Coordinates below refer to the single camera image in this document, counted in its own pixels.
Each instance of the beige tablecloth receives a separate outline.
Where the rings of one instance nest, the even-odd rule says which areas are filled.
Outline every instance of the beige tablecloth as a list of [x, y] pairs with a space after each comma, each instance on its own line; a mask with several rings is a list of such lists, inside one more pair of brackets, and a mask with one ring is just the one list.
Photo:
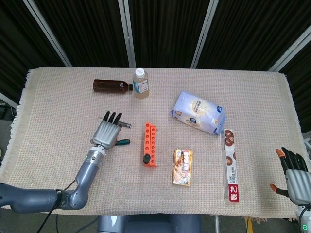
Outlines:
[[[128, 146], [107, 151], [85, 208], [71, 215], [197, 213], [295, 217], [296, 206], [273, 193], [286, 188], [275, 148], [306, 156], [293, 99], [283, 74], [200, 69], [146, 69], [150, 96], [94, 93], [94, 79], [131, 83], [131, 68], [42, 67], [30, 70], [12, 127], [0, 180], [22, 188], [65, 188], [91, 147], [107, 110], [122, 112], [119, 139]], [[234, 130], [240, 203], [224, 202], [221, 140], [170, 117], [181, 90], [225, 108]], [[142, 163], [146, 121], [158, 128], [158, 168]], [[194, 151], [190, 187], [172, 185], [173, 151]]]

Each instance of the black panel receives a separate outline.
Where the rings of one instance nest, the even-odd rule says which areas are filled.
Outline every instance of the black panel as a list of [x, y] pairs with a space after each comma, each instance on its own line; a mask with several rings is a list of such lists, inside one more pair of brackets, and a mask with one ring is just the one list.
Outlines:
[[22, 0], [0, 1], [0, 92], [19, 102], [29, 69], [64, 64]]
[[75, 67], [128, 67], [117, 0], [35, 0]]
[[310, 1], [221, 0], [197, 68], [267, 71], [310, 24]]
[[206, 0], [129, 0], [137, 67], [190, 68]]
[[311, 42], [280, 73], [288, 76], [301, 131], [311, 131]]

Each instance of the red label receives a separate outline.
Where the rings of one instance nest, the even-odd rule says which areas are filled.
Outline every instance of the red label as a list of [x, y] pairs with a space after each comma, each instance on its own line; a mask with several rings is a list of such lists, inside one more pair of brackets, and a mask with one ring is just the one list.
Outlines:
[[237, 184], [229, 184], [229, 201], [239, 202], [239, 187]]

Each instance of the snack bag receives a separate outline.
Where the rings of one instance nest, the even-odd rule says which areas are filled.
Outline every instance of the snack bag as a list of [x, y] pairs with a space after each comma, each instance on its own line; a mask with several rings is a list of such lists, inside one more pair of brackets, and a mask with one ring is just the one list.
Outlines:
[[172, 183], [190, 186], [192, 173], [192, 150], [176, 149], [174, 151]]
[[185, 91], [180, 92], [171, 116], [210, 134], [220, 134], [225, 122], [223, 107]]

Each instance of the plastic bottle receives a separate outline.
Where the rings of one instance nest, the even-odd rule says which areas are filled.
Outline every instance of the plastic bottle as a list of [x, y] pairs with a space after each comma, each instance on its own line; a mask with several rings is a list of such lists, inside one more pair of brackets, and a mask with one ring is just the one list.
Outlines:
[[133, 83], [135, 89], [134, 94], [138, 99], [143, 99], [149, 96], [148, 73], [144, 69], [138, 68], [135, 70]]
[[133, 90], [133, 85], [120, 80], [95, 79], [93, 89], [95, 92], [126, 93]]

